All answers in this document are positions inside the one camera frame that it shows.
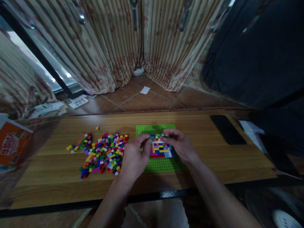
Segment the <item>left hand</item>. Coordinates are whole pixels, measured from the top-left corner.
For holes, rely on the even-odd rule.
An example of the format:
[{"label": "left hand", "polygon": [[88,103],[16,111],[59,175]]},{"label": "left hand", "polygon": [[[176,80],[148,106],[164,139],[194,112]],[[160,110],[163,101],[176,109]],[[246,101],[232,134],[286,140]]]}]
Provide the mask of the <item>left hand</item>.
[{"label": "left hand", "polygon": [[[118,178],[126,183],[134,183],[143,173],[150,158],[152,140],[148,134],[140,134],[128,142],[124,149],[123,162]],[[143,151],[141,144],[145,141]]]}]

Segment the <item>pile of bricks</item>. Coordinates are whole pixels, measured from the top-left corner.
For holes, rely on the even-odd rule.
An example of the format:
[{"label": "pile of bricks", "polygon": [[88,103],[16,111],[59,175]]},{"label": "pile of bricks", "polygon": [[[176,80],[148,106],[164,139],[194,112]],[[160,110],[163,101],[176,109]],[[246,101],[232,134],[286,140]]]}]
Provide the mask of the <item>pile of bricks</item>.
[{"label": "pile of bricks", "polygon": [[89,173],[104,173],[107,169],[110,173],[118,175],[120,172],[121,158],[124,155],[124,147],[127,143],[128,135],[104,134],[97,142],[92,143],[92,135],[85,135],[85,139],[79,140],[76,146],[68,146],[66,149],[77,151],[78,148],[86,154],[84,165],[79,168],[81,179],[87,178]]}]

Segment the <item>black fabric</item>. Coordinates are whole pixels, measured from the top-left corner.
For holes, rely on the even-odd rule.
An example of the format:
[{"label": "black fabric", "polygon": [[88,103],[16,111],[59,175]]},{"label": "black fabric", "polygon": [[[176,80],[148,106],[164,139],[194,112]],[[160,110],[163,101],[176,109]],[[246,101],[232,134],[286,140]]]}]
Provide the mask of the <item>black fabric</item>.
[{"label": "black fabric", "polygon": [[251,121],[274,137],[287,154],[304,157],[304,119],[287,109],[266,109],[249,114]]},{"label": "black fabric", "polygon": [[304,87],[304,1],[276,0],[241,35],[259,3],[236,0],[211,45],[203,77],[213,90],[265,108]]}]

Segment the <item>green baseplate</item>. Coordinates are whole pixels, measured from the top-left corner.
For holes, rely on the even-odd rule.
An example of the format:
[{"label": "green baseplate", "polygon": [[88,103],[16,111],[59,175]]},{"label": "green baseplate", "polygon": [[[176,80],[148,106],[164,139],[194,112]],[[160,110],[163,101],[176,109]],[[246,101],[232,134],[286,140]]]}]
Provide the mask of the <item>green baseplate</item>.
[{"label": "green baseplate", "polygon": [[[176,128],[174,123],[170,124],[153,124],[153,125],[136,125],[136,136],[139,134],[161,134],[164,129]],[[160,173],[187,170],[181,162],[180,157],[173,149],[173,158],[150,158],[148,165],[143,173]]]}]

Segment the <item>brick wall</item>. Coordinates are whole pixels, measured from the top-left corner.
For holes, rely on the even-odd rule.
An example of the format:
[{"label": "brick wall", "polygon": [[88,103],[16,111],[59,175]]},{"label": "brick wall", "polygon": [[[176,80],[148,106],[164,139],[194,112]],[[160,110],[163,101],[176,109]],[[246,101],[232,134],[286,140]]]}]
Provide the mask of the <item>brick wall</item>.
[{"label": "brick wall", "polygon": [[202,70],[204,67],[204,64],[206,63],[207,55],[210,49],[210,46],[213,42],[214,36],[210,38],[209,42],[207,43],[205,50],[202,52],[201,56],[199,57],[197,63],[195,64],[194,68],[192,69],[192,72],[190,73],[190,76],[186,82],[186,85],[188,87],[194,88],[199,91],[207,92],[205,85],[202,85],[200,82],[200,78],[202,77]]}]

